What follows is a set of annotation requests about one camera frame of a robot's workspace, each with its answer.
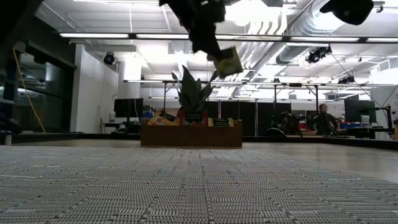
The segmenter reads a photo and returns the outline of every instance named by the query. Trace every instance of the ceiling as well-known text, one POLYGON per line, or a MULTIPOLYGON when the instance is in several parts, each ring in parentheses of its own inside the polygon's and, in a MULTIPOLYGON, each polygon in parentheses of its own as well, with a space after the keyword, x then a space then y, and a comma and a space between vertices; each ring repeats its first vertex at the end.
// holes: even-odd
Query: ceiling
MULTIPOLYGON (((297 22, 292 20, 311 0, 295 0, 295 2, 297 2, 295 7, 285 10, 287 24, 289 25, 297 22)), ((241 14, 245 13, 250 14, 250 11, 241 9, 241 14)), ((186 33, 186 30, 180 26, 178 19, 168 6, 45 0, 36 16, 59 32, 186 33)), ((385 7, 385 10, 381 13, 376 13, 376 9, 374 9, 362 25, 344 24, 334 30, 331 35, 396 35, 398 26, 391 21, 398 21, 398 8, 385 7)), ((250 30, 250 24, 237 26, 233 21, 225 21, 217 24, 216 32, 218 34, 247 34, 250 30)), ((136 46, 143 59, 142 74, 145 78, 156 77, 158 74, 170 74, 172 70, 178 69, 178 63, 181 62, 179 57, 170 53, 169 44, 171 41, 92 40, 82 43, 86 44, 86 49, 95 50, 98 54, 103 54, 104 49, 109 49, 112 46, 122 46, 127 49, 128 46, 136 46)), ((222 49, 232 45, 236 46, 237 51, 239 51, 243 43, 220 42, 222 49)), ((345 69, 358 68, 356 69, 356 76, 362 82, 366 82, 366 79, 368 79, 369 68, 377 65, 377 62, 385 61, 388 57, 398 55, 398 45, 332 44, 331 48, 336 59, 345 69)), ((115 52, 115 55, 121 60, 129 54, 131 53, 128 51, 115 52)), ((267 54, 267 51, 258 52, 259 57, 267 54)), ((190 70, 208 71, 210 73, 214 70, 212 63, 206 61, 206 55, 203 52, 189 55, 184 61, 186 61, 190 70)), ((313 80, 327 82, 330 81, 331 77, 341 74, 343 71, 331 56, 310 68, 303 61, 303 56, 297 57, 294 62, 281 70, 284 74, 282 78, 287 82, 313 80)), ((272 74, 271 77, 274 77, 274 75, 280 76, 279 72, 272 74)), ((262 73, 258 73, 256 77, 268 78, 267 75, 262 73)))

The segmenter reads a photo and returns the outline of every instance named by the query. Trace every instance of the textured floor mat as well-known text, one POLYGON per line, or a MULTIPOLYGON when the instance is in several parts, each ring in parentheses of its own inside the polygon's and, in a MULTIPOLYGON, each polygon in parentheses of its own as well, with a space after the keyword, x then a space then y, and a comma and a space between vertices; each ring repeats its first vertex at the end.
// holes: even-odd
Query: textured floor mat
POLYGON ((263 149, 0 147, 0 223, 398 223, 398 184, 263 149))

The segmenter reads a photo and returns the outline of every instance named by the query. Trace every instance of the potted plant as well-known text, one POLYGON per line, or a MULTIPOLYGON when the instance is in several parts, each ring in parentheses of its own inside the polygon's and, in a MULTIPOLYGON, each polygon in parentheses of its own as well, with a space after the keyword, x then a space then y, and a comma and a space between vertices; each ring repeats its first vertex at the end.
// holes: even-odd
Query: potted plant
POLYGON ((172 73, 172 76, 180 87, 180 89, 176 87, 181 104, 177 114, 180 119, 180 125, 207 126, 208 115, 203 109, 203 105, 214 89, 210 83, 217 78, 217 71, 213 73, 209 82, 203 88, 201 87, 201 80, 198 78, 195 81, 185 66, 183 66, 181 82, 174 73, 172 73))

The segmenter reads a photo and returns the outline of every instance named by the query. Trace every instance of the black partition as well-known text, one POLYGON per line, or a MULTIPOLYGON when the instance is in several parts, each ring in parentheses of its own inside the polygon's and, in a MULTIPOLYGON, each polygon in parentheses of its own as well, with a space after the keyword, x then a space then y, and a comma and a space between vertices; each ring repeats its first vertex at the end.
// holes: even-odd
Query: black partition
POLYGON ((218 118, 218 101, 206 101, 204 107, 209 118, 218 118))
POLYGON ((255 136, 256 103, 239 102, 239 119, 242 120, 243 136, 255 136))
MULTIPOLYGON (((274 119, 274 103, 258 103, 258 136, 265 136, 266 131, 272 127, 272 120, 274 119)), ((292 105, 290 103, 277 103, 277 122, 280 120, 280 114, 288 111, 292 112, 292 105)))
POLYGON ((239 119, 239 105, 237 101, 221 102, 221 118, 239 119))

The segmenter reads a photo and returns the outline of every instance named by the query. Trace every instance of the wooden planter box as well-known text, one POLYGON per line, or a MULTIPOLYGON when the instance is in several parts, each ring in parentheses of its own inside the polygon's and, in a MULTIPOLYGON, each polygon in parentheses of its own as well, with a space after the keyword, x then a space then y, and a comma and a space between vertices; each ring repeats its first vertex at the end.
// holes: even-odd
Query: wooden planter box
POLYGON ((242 121, 235 127, 141 126, 141 146, 242 147, 242 121))

